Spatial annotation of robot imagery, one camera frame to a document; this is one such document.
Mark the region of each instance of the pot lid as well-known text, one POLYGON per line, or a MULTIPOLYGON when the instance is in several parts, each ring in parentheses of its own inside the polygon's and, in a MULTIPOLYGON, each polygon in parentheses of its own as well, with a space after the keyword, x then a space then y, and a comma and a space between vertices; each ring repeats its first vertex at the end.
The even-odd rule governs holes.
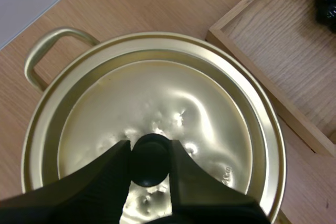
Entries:
MULTIPOLYGON (((285 184, 276 115, 255 79, 210 44, 171 33, 141 33, 99 44, 45 91, 30 123, 23 188, 82 168, 120 140, 157 133, 180 140, 223 184, 253 196, 271 220, 285 184)), ((171 213, 169 178, 131 184, 121 223, 171 213)))

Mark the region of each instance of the aluminum pot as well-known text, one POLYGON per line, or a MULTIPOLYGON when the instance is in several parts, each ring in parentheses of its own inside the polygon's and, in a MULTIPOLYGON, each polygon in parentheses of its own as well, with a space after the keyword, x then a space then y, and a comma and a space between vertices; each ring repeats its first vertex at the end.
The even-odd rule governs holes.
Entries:
MULTIPOLYGON (((119 140, 134 145, 144 134, 159 133, 180 140, 211 176, 253 196, 274 222, 286 181, 278 119, 255 78, 220 49, 157 32, 99 43, 63 27, 32 48, 25 75, 43 96, 25 139, 24 192, 73 173, 119 140), (47 85, 34 66, 63 36, 93 47, 47 85)), ((151 188, 131 184, 120 223, 170 213, 167 177, 151 188)))

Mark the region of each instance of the pot handle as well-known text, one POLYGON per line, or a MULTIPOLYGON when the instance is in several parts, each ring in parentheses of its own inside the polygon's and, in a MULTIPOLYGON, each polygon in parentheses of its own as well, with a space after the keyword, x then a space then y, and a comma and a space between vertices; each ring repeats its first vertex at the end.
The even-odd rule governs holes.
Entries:
POLYGON ((29 83, 39 91, 45 91, 48 84, 35 72, 34 66, 64 36, 75 37, 88 45, 95 46, 99 40, 85 31, 71 27, 59 27, 45 34, 29 51, 25 61, 25 76, 29 83))

